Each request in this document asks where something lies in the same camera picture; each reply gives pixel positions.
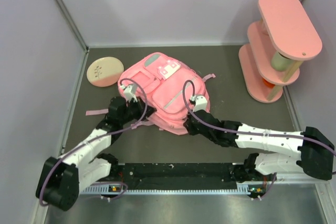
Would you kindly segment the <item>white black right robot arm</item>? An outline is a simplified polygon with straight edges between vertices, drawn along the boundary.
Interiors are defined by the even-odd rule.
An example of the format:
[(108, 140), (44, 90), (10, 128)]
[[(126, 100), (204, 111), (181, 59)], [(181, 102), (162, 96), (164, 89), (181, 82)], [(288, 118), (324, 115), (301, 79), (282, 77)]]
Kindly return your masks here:
[(252, 180), (273, 173), (304, 173), (312, 178), (331, 180), (334, 145), (315, 127), (284, 132), (260, 129), (238, 121), (220, 121), (199, 110), (187, 115), (188, 134), (202, 135), (222, 147), (253, 148), (267, 153), (253, 153), (244, 161), (245, 174)]

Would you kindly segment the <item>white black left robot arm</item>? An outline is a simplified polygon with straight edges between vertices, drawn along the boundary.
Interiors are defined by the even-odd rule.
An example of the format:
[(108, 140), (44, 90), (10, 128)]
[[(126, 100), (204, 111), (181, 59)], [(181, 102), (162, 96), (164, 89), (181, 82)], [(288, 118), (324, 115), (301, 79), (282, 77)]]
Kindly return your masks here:
[(87, 187), (102, 178), (116, 179), (118, 166), (110, 154), (101, 151), (132, 128), (124, 125), (132, 121), (139, 124), (155, 112), (140, 97), (129, 101), (121, 96), (112, 98), (105, 116), (88, 137), (67, 153), (44, 162), (35, 193), (39, 204), (67, 211)]

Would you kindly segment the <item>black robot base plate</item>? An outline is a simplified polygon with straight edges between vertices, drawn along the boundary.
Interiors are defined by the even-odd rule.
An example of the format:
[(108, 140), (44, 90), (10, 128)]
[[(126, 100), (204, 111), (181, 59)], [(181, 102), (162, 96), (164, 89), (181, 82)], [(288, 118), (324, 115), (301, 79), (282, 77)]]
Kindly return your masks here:
[(262, 184), (273, 175), (262, 175), (232, 163), (126, 163), (113, 165), (100, 182), (124, 182), (129, 190), (236, 189), (237, 183)]

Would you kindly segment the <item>pink student backpack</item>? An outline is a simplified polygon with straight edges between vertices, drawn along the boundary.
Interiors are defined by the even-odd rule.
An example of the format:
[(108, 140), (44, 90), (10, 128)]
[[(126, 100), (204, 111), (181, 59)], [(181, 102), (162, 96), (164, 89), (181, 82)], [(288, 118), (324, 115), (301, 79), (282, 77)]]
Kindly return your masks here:
[(182, 95), (186, 95), (186, 99), (194, 94), (208, 98), (205, 82), (215, 77), (213, 73), (200, 77), (185, 63), (154, 52), (124, 70), (117, 84), (127, 86), (137, 82), (140, 88), (136, 94), (156, 108), (144, 125), (156, 125), (175, 135), (185, 135), (187, 130), (183, 124), (188, 110)]

